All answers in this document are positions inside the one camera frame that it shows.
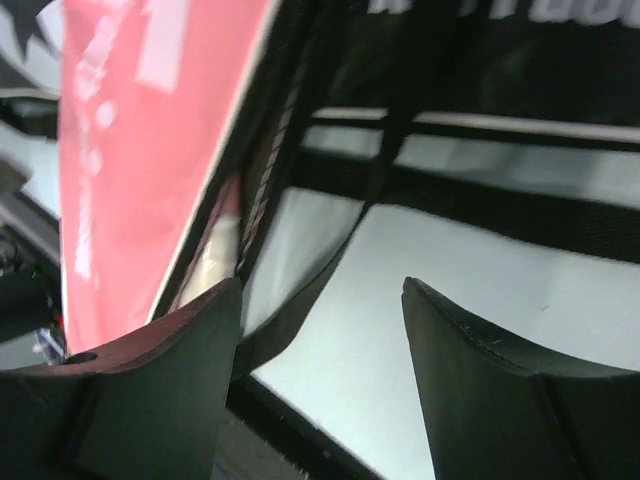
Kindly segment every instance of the printed lettering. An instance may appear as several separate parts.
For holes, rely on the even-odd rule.
[[[495,0],[491,6],[489,18],[501,20],[516,13],[518,0]]]
[[[582,0],[576,22],[582,25],[604,25],[620,17],[624,0]]]
[[[572,0],[534,0],[529,18],[534,22],[566,22],[571,19]]]
[[[410,0],[371,0],[369,13],[402,13],[411,8]]]
[[[78,144],[80,145],[80,162],[84,166],[84,159],[89,154],[89,120],[84,115],[78,117]]]
[[[77,97],[83,102],[93,97],[102,86],[102,79],[107,73],[105,65],[113,49],[113,42],[120,29],[124,13],[105,16],[98,21],[96,34],[76,65],[74,89]]]
[[[149,23],[135,80],[164,92],[178,85],[191,0],[147,0]]]
[[[91,186],[80,178],[80,218],[74,271],[85,281],[91,278]]]

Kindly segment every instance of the black banner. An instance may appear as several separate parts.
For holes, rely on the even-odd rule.
[[[354,17],[326,105],[347,108],[320,116],[387,107],[395,38],[408,7],[408,0],[371,0],[369,11]],[[553,122],[552,130],[569,123],[638,127],[640,0],[467,0],[438,78],[416,99],[426,122],[536,133],[544,130],[540,120]],[[638,137],[616,130],[602,132]]]

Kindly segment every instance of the red and white sign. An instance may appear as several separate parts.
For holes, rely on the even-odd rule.
[[[65,0],[60,193],[72,352],[150,320],[276,3]]]

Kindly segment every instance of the white panel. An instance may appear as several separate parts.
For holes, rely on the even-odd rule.
[[[373,158],[378,154],[382,132],[363,128],[311,127],[302,144],[307,148],[343,155]]]
[[[56,142],[24,135],[0,122],[0,152],[31,174],[22,191],[55,218],[60,218]]]
[[[463,5],[462,15],[469,12],[469,6]],[[637,22],[635,11],[625,16],[623,21],[629,24]],[[317,110],[313,117],[322,120],[382,120],[387,115],[384,108],[352,108],[329,107]],[[582,140],[603,140],[640,144],[640,129],[636,127],[619,127],[612,125],[594,125],[589,123],[554,122],[533,118],[504,117],[500,115],[484,115],[458,112],[422,112],[414,120],[416,123],[440,126],[455,126],[494,130],[503,132],[519,132],[529,135],[551,135],[556,138],[573,138]]]
[[[35,344],[33,333],[0,343],[0,371],[44,363],[44,355],[33,351]]]
[[[360,213],[360,202],[290,188],[245,288],[248,335],[326,263]]]
[[[381,132],[313,127],[304,145],[375,157]],[[640,154],[412,135],[396,164],[509,190],[640,208]]]
[[[293,344],[255,375],[387,479],[434,478],[402,317],[406,276],[547,347],[640,368],[640,268],[376,207]]]
[[[64,15],[62,13],[62,0],[54,0],[37,16],[40,29],[46,36],[49,44],[58,52],[62,52],[64,42]]]

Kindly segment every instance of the black fabric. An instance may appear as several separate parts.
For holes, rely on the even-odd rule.
[[[420,108],[640,126],[639,11],[635,1],[468,0]],[[327,106],[390,104],[385,76],[394,68],[398,16],[354,19]]]
[[[53,311],[39,278],[30,269],[0,276],[0,343],[53,323]]]
[[[241,297],[226,280],[64,365],[0,372],[0,476],[209,480]]]
[[[367,169],[366,160],[302,150],[293,185],[364,199]],[[401,166],[389,172],[379,203],[535,245],[640,264],[640,211],[629,207],[505,190]]]
[[[58,138],[58,104],[52,100],[0,99],[0,121],[27,135]]]
[[[640,375],[535,345],[407,279],[438,480],[638,478]]]
[[[392,105],[384,120],[380,152],[366,166],[365,203],[356,225],[321,273],[238,346],[233,378],[248,375],[282,353],[298,334],[309,311],[340,263],[351,237],[369,208],[384,191],[389,169],[400,152],[417,111],[415,100],[422,88],[433,84],[448,49],[455,31],[460,3],[461,0],[416,0],[413,8],[403,16],[404,28],[395,48],[399,52],[397,70],[389,78]],[[418,52],[422,57],[421,63],[416,62]]]
[[[237,265],[238,276],[244,282],[253,270],[276,213],[311,112],[326,93],[326,70],[332,67],[333,55],[340,45],[347,5],[322,0],[316,7],[310,26],[297,39],[300,50],[289,52],[295,60],[295,69],[282,82],[285,88],[279,92],[277,108],[267,116],[252,151],[244,159],[243,221]]]

